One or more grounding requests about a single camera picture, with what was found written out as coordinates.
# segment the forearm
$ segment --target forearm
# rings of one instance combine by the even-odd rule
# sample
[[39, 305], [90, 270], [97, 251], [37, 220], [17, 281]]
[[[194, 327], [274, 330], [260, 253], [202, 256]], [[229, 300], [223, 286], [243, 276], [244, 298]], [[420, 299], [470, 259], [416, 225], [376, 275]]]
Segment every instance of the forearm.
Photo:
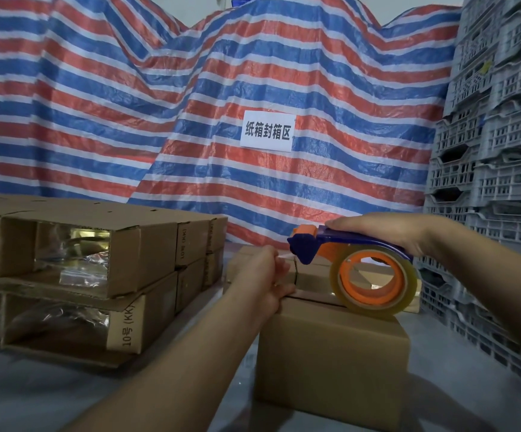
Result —
[[167, 353], [67, 430], [207, 430], [262, 325], [239, 293], [231, 288]]
[[444, 218], [431, 228], [427, 254], [444, 265], [521, 345], [521, 254]]

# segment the gray floor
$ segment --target gray floor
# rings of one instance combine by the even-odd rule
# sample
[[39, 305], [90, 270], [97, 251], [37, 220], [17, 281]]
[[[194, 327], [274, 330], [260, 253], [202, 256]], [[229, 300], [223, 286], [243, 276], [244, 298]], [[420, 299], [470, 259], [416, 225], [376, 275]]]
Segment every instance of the gray floor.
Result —
[[[127, 370], [93, 374], [0, 353], [0, 431], [55, 431], [162, 352], [221, 296], [202, 293]], [[521, 431], [521, 381], [425, 314], [401, 314], [412, 342], [403, 431]], [[336, 421], [251, 403], [257, 345], [241, 363], [214, 432], [362, 431]]]

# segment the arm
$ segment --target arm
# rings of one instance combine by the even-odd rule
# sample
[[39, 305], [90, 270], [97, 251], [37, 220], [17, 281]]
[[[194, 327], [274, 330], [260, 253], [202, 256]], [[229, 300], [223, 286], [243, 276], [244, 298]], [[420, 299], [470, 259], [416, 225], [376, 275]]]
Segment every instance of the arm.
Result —
[[206, 431], [242, 358], [280, 299], [289, 266], [271, 247], [161, 357], [64, 430]]
[[413, 256], [436, 259], [521, 345], [521, 254], [435, 215], [367, 214], [327, 225], [393, 242]]

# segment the red blue white striped tarp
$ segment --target red blue white striped tarp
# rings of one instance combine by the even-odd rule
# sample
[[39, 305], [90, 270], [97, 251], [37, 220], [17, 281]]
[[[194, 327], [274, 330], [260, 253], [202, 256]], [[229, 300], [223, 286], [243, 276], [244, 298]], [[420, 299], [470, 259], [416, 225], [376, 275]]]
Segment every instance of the red blue white striped tarp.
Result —
[[[460, 11], [255, 0], [193, 28], [149, 0], [0, 0], [0, 192], [230, 216], [229, 237], [415, 211]], [[239, 147], [297, 115], [293, 152]]]

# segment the gold foil package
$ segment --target gold foil package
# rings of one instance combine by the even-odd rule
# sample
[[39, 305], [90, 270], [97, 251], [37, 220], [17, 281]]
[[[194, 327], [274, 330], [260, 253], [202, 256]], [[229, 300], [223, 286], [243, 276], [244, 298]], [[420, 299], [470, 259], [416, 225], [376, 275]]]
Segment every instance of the gold foil package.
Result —
[[37, 269], [57, 268], [59, 283], [97, 287], [106, 283], [110, 232], [69, 225], [41, 225]]

